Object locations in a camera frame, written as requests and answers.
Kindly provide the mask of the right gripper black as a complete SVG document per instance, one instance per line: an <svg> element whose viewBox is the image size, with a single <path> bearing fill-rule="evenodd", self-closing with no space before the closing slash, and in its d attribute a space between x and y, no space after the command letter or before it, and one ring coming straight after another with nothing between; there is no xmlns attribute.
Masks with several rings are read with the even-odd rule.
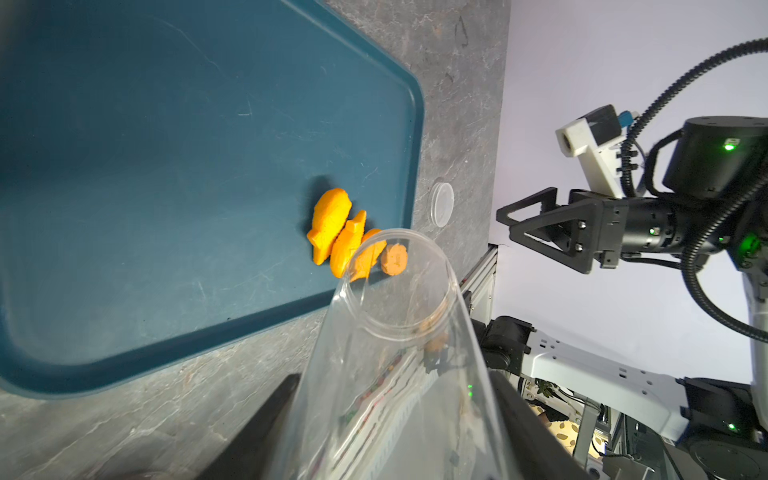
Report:
<svg viewBox="0 0 768 480"><path fill-rule="evenodd" d="M568 200L576 208L575 218L560 212L557 197L556 187L546 187L499 208L496 221L510 228L513 242L578 273L589 274L594 260L601 269L617 268L630 202L572 190Z"/></svg>

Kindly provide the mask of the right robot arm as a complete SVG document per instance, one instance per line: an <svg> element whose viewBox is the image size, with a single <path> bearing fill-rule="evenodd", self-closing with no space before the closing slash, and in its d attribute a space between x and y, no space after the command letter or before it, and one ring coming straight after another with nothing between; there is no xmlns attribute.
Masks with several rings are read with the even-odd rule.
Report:
<svg viewBox="0 0 768 480"><path fill-rule="evenodd" d="M639 134L705 73L765 52L759 38L692 67L642 113L593 110L560 128L588 186L557 203L549 187L497 211L510 239L579 273L594 265L678 271L697 306L751 342L750 384L635 370L561 344L523 320L474 323L505 430L527 479L676 478L672 448L709 479L767 475L767 122L701 116L673 145L661 187L659 148Z"/></svg>

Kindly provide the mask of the clear jar with cookies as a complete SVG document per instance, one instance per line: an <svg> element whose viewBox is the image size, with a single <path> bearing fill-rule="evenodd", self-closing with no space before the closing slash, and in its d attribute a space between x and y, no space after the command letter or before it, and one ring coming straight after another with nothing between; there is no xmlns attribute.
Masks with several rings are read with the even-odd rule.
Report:
<svg viewBox="0 0 768 480"><path fill-rule="evenodd" d="M266 477L519 478L448 258L413 230L375 241L406 268L342 277Z"/></svg>

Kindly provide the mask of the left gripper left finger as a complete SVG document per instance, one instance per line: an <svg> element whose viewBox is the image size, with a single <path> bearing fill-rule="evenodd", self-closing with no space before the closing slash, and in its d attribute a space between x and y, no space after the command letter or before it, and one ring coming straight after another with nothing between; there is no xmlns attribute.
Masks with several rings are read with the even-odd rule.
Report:
<svg viewBox="0 0 768 480"><path fill-rule="evenodd" d="M299 382L288 375L198 479L265 479Z"/></svg>

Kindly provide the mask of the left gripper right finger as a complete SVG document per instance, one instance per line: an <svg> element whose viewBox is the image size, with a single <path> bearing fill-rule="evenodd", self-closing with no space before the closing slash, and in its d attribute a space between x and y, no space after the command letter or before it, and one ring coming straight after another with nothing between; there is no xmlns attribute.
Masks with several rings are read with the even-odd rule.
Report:
<svg viewBox="0 0 768 480"><path fill-rule="evenodd" d="M591 479L500 372L491 372L504 431L523 479Z"/></svg>

